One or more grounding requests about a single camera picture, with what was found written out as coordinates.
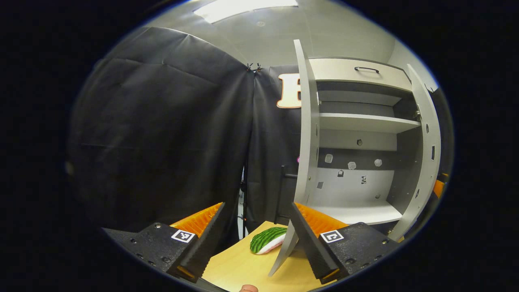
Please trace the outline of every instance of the wooden table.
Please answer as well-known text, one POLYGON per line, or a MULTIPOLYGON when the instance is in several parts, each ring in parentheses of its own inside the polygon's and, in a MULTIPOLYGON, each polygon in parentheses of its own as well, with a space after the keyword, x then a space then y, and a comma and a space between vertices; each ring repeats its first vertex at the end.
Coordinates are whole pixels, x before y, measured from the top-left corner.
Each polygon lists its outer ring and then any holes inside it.
POLYGON ((272 277, 268 277, 280 247, 264 255, 255 255, 249 245, 252 237, 274 226, 286 227, 263 222, 240 242, 213 256, 202 278, 231 292, 238 292, 244 284, 256 286, 259 292, 306 292, 324 286, 315 278, 302 251, 295 251, 272 277))

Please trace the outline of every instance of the drawer handle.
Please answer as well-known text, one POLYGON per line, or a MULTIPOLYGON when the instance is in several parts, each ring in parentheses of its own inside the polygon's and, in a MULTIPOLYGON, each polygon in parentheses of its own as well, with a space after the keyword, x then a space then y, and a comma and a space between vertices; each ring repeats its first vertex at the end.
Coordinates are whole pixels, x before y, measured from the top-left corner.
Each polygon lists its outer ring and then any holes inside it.
POLYGON ((377 69, 373 69, 373 68, 368 68, 368 67, 355 67, 355 71, 358 71, 359 69, 368 69, 368 70, 373 70, 377 73, 380 73, 380 71, 378 71, 377 69))

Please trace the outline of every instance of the cabinet drawer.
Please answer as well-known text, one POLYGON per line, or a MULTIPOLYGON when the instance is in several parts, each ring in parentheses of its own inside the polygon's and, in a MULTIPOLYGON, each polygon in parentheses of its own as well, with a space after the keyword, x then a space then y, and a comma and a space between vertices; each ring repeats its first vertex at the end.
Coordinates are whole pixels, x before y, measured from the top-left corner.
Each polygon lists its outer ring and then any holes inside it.
POLYGON ((411 82, 405 72, 388 65, 338 58, 310 59, 310 64, 316 81, 369 83, 412 91, 411 82))

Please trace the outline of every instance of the finger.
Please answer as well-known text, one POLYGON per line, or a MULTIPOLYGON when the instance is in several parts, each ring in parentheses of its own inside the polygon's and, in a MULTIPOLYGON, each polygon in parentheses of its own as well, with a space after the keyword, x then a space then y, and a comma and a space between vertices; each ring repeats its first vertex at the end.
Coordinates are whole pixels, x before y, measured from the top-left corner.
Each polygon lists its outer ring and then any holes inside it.
POLYGON ((252 285, 243 285, 240 292, 258 292, 258 288, 252 285))

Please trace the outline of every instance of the ceiling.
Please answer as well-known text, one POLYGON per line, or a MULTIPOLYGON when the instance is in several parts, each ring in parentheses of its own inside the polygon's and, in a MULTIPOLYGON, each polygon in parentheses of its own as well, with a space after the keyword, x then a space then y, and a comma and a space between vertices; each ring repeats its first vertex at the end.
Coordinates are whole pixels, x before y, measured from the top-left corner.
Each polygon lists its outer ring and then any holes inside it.
POLYGON ((395 38, 351 8, 330 0, 296 0, 298 7, 266 8, 214 24, 193 13, 213 0, 185 2, 144 26, 197 36, 242 63, 297 64, 294 39, 309 57, 352 57, 388 62, 395 38))

